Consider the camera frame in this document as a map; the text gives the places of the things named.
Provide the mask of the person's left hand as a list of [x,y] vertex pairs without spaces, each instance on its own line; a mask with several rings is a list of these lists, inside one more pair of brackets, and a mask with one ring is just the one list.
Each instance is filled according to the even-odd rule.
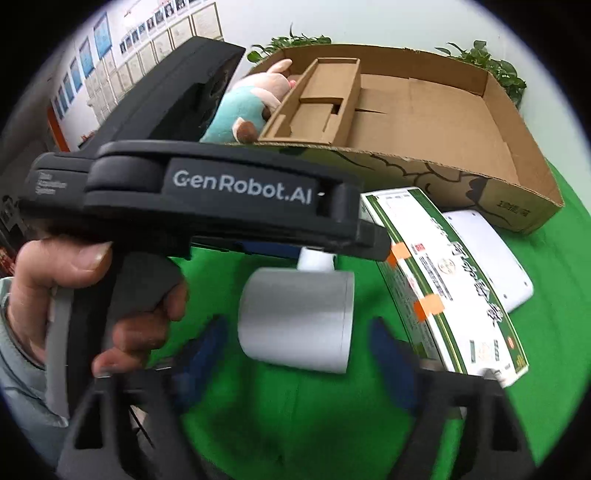
[[[83,244],[68,237],[31,241],[16,258],[7,320],[26,354],[45,362],[45,340],[54,287],[79,289],[94,285],[107,273],[111,244]],[[163,346],[169,326],[185,314],[189,290],[180,281],[161,305],[147,313],[120,319],[113,328],[113,347],[96,356],[93,375],[122,373],[145,366],[151,351]]]

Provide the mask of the grey jacket sleeve forearm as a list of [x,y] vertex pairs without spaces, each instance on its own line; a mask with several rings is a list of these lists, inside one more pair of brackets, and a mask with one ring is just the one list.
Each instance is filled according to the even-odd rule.
[[46,405],[46,371],[20,346],[7,319],[11,277],[1,279],[1,393],[25,437],[56,468],[69,422]]

